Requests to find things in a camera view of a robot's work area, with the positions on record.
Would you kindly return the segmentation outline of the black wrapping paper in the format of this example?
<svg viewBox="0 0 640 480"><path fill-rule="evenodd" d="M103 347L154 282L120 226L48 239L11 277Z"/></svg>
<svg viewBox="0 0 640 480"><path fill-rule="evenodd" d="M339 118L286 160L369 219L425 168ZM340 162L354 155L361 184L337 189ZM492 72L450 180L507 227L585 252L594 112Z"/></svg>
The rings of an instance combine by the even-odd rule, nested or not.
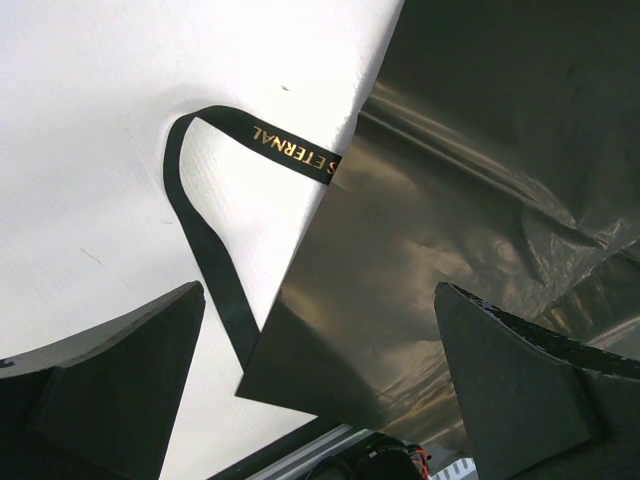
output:
<svg viewBox="0 0 640 480"><path fill-rule="evenodd" d="M618 350L638 265L638 3L408 1L237 393L464 451L436 286Z"/></svg>

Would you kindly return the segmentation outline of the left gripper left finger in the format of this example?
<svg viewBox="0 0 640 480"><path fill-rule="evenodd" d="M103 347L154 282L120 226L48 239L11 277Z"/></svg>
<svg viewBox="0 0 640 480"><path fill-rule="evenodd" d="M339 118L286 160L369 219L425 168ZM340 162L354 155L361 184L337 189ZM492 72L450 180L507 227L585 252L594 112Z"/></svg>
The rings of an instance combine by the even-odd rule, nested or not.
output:
<svg viewBox="0 0 640 480"><path fill-rule="evenodd" d="M156 479L205 309L200 282L1 361L4 479Z"/></svg>

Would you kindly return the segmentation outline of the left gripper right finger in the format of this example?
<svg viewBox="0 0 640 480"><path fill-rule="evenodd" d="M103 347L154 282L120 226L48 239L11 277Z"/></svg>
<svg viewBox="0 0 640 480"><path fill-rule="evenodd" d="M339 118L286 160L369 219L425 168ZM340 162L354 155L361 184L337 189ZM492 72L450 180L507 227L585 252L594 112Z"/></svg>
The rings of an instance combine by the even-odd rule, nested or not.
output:
<svg viewBox="0 0 640 480"><path fill-rule="evenodd" d="M638 478L638 361L451 283L434 307L479 478Z"/></svg>

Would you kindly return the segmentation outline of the black gold-lettered ribbon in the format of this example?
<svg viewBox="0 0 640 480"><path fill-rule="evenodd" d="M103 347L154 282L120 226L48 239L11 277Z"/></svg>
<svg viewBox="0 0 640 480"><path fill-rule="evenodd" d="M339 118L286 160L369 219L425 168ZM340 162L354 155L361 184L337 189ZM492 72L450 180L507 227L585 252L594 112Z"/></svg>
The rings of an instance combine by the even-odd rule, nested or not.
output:
<svg viewBox="0 0 640 480"><path fill-rule="evenodd" d="M243 110L209 106L171 126L163 158L163 184L242 368L249 364L260 330L224 242L189 200L180 176L184 138L193 120L221 130L239 144L284 168L327 185L342 157Z"/></svg>

